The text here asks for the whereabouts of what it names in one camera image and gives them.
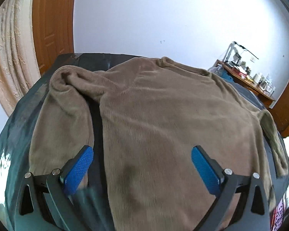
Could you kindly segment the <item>white thermos bottle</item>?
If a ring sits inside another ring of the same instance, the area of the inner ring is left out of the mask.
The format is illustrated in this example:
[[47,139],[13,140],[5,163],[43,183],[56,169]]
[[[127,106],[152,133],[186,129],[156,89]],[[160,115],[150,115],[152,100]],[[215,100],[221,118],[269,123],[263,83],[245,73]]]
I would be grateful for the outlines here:
[[253,77],[253,81],[257,84],[259,83],[261,75],[259,73],[255,74]]

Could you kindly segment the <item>white plastic bag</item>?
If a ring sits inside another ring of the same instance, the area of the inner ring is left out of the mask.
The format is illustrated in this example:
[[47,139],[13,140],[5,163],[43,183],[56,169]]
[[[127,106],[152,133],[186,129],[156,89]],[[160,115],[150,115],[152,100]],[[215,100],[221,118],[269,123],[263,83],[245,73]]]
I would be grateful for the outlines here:
[[211,72],[211,73],[214,73],[214,74],[221,74],[222,71],[223,71],[223,66],[222,66],[222,64],[220,63],[220,61],[217,60],[217,61],[215,62],[215,64],[208,69],[208,71]]

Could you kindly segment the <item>blue bin under desk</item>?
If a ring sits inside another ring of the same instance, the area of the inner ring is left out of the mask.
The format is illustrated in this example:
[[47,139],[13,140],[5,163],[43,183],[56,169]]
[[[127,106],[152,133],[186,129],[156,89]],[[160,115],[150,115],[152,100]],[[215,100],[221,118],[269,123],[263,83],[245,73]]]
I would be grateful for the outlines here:
[[229,75],[228,71],[223,70],[221,73],[221,77],[226,80],[227,82],[234,82],[234,79],[232,76]]

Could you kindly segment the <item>brown fleece sweater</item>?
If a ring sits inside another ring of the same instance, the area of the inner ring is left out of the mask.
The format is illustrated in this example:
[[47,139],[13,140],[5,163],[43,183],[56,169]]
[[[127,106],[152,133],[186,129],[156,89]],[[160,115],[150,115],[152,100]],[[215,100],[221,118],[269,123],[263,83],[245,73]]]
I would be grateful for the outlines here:
[[264,146],[268,138],[278,176],[289,173],[272,115],[204,69],[163,57],[134,58],[108,71],[64,66],[32,136],[29,169],[61,168],[97,138],[92,110],[100,108],[109,205],[117,230],[192,230],[214,197],[191,161],[200,145],[222,167],[259,173],[272,210],[277,204]]

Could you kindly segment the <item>wooden desk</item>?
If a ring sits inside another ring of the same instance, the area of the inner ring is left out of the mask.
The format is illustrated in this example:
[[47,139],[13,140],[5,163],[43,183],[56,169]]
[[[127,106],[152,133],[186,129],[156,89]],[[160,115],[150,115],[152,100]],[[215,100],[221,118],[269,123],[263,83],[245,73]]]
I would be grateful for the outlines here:
[[259,85],[256,85],[253,82],[242,78],[236,72],[234,72],[232,68],[230,68],[221,60],[216,60],[214,66],[217,66],[218,64],[222,65],[222,67],[227,71],[227,73],[233,78],[234,82],[252,91],[263,103],[263,105],[265,105],[265,108],[269,108],[272,103],[276,101],[268,92],[263,91]]

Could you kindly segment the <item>brown wooden door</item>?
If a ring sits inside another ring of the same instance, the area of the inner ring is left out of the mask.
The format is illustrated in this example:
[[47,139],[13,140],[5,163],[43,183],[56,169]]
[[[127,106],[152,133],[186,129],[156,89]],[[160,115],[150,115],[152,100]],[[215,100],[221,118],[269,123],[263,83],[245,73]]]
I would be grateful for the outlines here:
[[74,3],[75,0],[33,0],[33,38],[41,75],[59,55],[74,52]]

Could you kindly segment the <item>beige pleated curtain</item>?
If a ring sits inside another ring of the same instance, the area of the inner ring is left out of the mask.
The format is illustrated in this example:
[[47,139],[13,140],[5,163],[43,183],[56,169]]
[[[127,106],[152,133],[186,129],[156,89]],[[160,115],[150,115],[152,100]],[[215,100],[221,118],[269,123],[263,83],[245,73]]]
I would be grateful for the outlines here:
[[0,6],[0,104],[11,115],[40,78],[33,39],[33,0]]

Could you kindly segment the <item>red box on desk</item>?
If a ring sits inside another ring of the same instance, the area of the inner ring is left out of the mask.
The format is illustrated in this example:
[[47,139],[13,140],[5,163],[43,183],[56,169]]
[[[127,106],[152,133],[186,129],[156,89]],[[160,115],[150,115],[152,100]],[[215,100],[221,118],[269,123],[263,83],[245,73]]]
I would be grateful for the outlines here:
[[234,66],[232,70],[237,74],[247,75],[247,72],[241,66]]

